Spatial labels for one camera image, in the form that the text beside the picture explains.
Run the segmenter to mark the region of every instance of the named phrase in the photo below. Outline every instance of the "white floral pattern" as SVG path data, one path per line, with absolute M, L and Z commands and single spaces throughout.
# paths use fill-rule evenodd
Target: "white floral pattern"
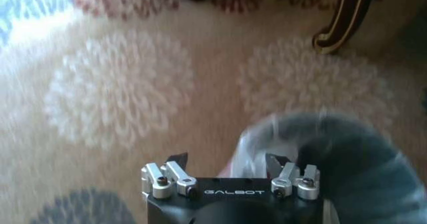
M 89 40 L 63 60 L 45 98 L 59 134 L 87 146 L 133 147 L 189 104 L 194 72 L 181 43 L 135 30 Z
M 257 48 L 238 82 L 254 121 L 277 112 L 331 111 L 389 133 L 398 115 L 394 94 L 369 60 L 354 53 L 319 55 L 310 39 L 281 39 Z

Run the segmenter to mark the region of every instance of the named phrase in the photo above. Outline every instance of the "carpet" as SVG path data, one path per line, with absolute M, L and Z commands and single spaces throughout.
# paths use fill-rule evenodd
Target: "carpet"
M 217 176 L 273 113 L 359 119 L 427 181 L 426 0 L 375 0 L 337 55 L 311 47 L 335 0 L 0 5 L 2 223 L 145 223 L 145 164 L 189 152 Z

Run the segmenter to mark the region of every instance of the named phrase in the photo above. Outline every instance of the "silver clamp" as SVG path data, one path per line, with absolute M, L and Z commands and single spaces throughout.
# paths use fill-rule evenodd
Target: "silver clamp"
M 161 168 L 149 163 L 142 172 L 142 193 L 153 194 L 157 199 L 167 199 L 173 195 L 173 184 L 177 182 L 177 192 L 189 198 L 198 195 L 198 180 L 189 176 L 177 161 L 169 161 Z
M 298 196 L 302 199 L 318 199 L 321 171 L 315 165 L 307 165 L 305 176 L 301 176 L 301 169 L 295 163 L 286 163 L 279 176 L 271 180 L 271 192 L 282 200 L 293 195 L 293 186 L 298 188 Z
M 293 162 L 286 163 L 279 176 L 271 180 L 271 192 L 279 199 L 293 195 L 294 180 L 298 177 L 301 177 L 299 167 Z
M 169 161 L 161 169 L 165 176 L 177 182 L 178 194 L 187 198 L 197 197 L 198 180 L 193 176 L 187 175 L 177 161 Z
M 305 176 L 295 180 L 298 196 L 306 200 L 317 200 L 321 190 L 321 171 L 315 165 L 307 165 Z
M 141 170 L 142 192 L 146 197 L 153 194 L 157 199 L 167 199 L 173 195 L 173 183 L 163 175 L 157 163 L 149 163 Z

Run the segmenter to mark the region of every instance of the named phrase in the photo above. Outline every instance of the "gray cloth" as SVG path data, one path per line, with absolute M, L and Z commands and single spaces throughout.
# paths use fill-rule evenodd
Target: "gray cloth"
M 255 166 L 257 153 L 277 145 L 297 147 L 302 170 L 318 166 L 321 194 L 334 203 L 342 224 L 427 223 L 425 185 L 404 154 L 373 129 L 338 115 L 275 117 L 243 133 L 231 172 L 238 173 L 242 159 Z M 243 176 L 254 176 L 251 165 L 242 166 Z

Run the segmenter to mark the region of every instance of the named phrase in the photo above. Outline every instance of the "dark wooden chair leg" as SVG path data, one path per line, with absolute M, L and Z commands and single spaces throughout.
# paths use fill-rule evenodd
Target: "dark wooden chair leg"
M 322 54 L 338 51 L 354 35 L 369 12 L 371 0 L 338 0 L 331 24 L 313 38 L 313 46 Z

